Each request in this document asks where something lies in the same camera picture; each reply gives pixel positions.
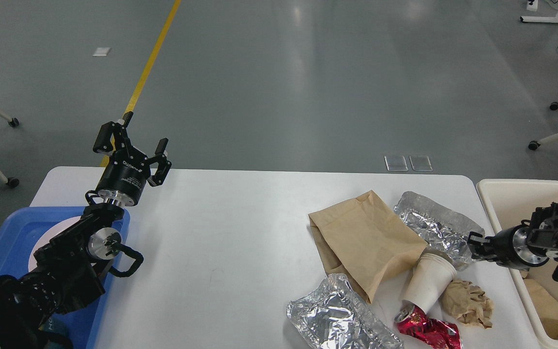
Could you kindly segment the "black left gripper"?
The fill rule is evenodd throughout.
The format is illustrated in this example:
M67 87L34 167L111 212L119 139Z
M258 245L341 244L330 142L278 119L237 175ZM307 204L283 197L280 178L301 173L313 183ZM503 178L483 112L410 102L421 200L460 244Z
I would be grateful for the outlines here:
M138 204L147 182L163 185L172 166L166 154L168 138L158 141L152 157L133 146L127 133L133 115L128 111L118 121L103 124L93 144L93 152L112 156L95 191L101 197L120 197L126 207ZM153 174L151 165L157 165Z

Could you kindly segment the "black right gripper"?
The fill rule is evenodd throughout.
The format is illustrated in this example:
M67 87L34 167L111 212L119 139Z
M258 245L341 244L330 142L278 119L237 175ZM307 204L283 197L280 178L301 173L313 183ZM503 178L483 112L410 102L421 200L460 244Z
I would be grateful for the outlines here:
M528 233L529 227L526 225L508 228L493 237L471 231L467 244L476 261L494 262L514 270L542 267L549 261L549 257L538 255L529 249Z

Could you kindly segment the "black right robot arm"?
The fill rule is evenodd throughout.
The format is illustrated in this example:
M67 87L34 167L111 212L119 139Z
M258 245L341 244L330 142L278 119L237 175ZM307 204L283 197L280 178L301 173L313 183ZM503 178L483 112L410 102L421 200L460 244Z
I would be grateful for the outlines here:
M466 242L474 260L513 270L527 271L555 261L552 280L558 282L558 203L537 207L529 220L494 236L471 231Z

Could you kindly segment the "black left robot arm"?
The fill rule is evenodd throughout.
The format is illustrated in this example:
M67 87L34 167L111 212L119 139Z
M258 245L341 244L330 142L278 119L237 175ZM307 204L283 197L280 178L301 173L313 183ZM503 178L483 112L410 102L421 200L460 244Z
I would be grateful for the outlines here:
M138 204L146 184L164 183L172 163L166 138L152 157L131 143L127 127L132 117L128 111L101 126L93 151L106 155L108 163L96 188L86 193L79 221L34 252L33 270L20 278L0 276L0 349L71 349L66 335L47 331L48 320L100 298L106 274L130 277L143 263L142 254L126 246L112 225L124 218L126 207Z

